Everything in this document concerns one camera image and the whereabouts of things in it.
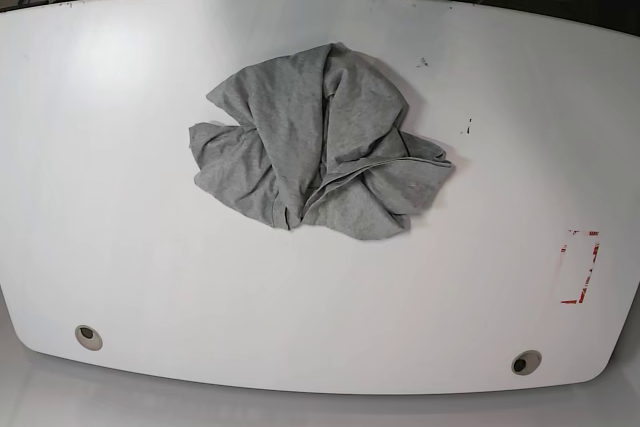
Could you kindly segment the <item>grey t-shirt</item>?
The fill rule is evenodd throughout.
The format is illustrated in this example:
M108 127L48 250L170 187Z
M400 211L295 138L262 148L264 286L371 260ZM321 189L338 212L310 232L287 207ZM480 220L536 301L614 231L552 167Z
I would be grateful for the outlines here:
M454 170L440 146L402 130L408 104L397 87L340 44L245 67L208 99L231 123L190 128L195 184L273 228L387 239Z

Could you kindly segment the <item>red tape rectangle marking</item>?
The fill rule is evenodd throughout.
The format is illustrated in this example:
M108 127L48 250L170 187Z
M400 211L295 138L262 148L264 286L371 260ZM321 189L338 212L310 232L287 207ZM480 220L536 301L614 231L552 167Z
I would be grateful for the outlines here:
M584 302L595 268L601 236L594 230L569 230L560 252L556 296L561 305Z

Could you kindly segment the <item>right table grommet hole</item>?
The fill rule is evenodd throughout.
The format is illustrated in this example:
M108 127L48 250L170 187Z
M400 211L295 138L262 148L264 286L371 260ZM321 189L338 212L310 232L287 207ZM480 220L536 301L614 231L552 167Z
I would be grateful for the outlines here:
M527 376L535 372L541 362L542 355L539 351L528 350L514 358L511 364L511 370L515 375Z

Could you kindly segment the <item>table grommet hole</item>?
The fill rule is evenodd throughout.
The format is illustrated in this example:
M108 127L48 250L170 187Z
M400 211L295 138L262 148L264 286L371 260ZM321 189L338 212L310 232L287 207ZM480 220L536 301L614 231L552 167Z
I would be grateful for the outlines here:
M89 351L96 352L103 347L102 337L95 329L89 326L77 326L75 329L75 337L78 343Z
M539 351L528 350L514 358L511 364L511 370L515 375L527 376L535 372L541 362L542 355Z

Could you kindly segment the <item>left table grommet hole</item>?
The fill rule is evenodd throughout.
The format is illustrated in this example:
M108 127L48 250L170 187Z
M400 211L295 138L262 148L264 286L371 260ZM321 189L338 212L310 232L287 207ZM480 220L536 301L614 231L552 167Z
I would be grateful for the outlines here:
M75 337L78 343L89 351L96 352L103 347L102 337L95 329L89 326L77 326L75 329Z

